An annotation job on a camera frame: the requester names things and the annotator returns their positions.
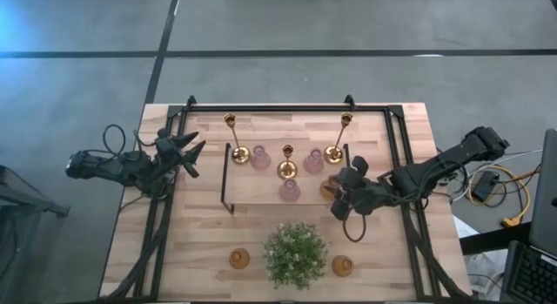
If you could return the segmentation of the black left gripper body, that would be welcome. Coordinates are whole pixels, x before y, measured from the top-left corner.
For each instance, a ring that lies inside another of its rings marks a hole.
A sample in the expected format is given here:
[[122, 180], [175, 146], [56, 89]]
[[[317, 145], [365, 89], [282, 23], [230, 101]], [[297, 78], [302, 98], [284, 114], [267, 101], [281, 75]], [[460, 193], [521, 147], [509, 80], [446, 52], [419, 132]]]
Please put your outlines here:
[[186, 137], [157, 138], [154, 143], [157, 153], [153, 176], [163, 176], [170, 169], [182, 164]]

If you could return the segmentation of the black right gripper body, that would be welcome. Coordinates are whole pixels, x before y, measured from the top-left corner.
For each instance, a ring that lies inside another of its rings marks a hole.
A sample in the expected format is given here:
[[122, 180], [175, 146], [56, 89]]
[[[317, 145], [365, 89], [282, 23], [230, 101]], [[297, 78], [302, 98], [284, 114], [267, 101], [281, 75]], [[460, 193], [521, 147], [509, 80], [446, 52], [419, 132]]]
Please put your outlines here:
[[353, 190], [353, 208], [361, 215], [370, 215], [374, 210], [392, 204], [391, 194], [379, 182], [369, 180], [366, 186]]

